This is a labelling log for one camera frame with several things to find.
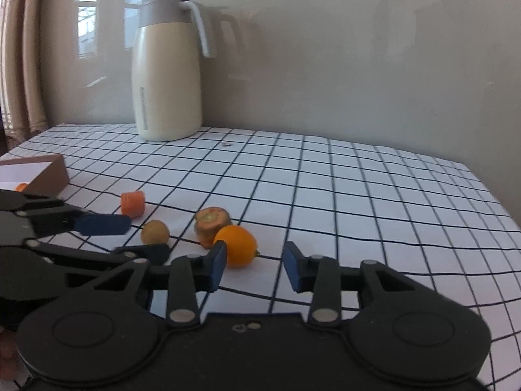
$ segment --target human hand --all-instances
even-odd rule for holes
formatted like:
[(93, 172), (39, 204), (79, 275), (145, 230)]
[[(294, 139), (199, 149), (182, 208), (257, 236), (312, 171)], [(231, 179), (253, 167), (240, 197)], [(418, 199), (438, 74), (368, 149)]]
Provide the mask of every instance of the human hand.
[(0, 326), (0, 380), (12, 381), (19, 370), (15, 333)]

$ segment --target beige curtain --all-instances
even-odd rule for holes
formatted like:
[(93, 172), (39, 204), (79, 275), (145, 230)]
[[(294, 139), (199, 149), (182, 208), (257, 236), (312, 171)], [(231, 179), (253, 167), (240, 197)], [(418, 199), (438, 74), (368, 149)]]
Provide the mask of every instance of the beige curtain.
[(0, 107), (9, 149), (47, 129), (40, 88), (40, 0), (2, 0)]

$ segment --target brown box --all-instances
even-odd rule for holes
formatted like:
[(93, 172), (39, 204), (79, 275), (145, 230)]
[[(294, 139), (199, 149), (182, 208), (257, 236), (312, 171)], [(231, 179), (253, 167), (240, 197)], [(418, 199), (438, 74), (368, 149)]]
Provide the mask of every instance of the brown box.
[(2, 160), (0, 162), (0, 188), (14, 189), (27, 183), (24, 192), (58, 196), (67, 185), (69, 175), (61, 154)]

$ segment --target kettle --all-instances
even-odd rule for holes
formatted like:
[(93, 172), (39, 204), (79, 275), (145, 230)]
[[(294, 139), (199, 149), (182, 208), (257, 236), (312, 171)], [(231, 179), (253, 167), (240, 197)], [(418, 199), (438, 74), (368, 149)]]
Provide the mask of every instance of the kettle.
[(202, 125), (199, 49), (216, 55), (205, 9), (190, 0), (146, 0), (132, 52), (132, 100), (137, 131), (147, 141), (173, 141)]

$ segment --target white handle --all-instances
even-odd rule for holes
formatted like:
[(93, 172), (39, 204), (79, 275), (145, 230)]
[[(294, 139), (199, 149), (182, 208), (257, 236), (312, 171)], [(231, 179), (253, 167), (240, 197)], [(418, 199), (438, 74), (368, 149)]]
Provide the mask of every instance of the white handle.
[(181, 8), (184, 8), (184, 10), (190, 10), (194, 14), (195, 24), (197, 25), (199, 38), (201, 39), (203, 56), (207, 59), (212, 59), (217, 56), (212, 26), (204, 7), (199, 3), (194, 3), (193, 1), (182, 1), (179, 4), (181, 5)]

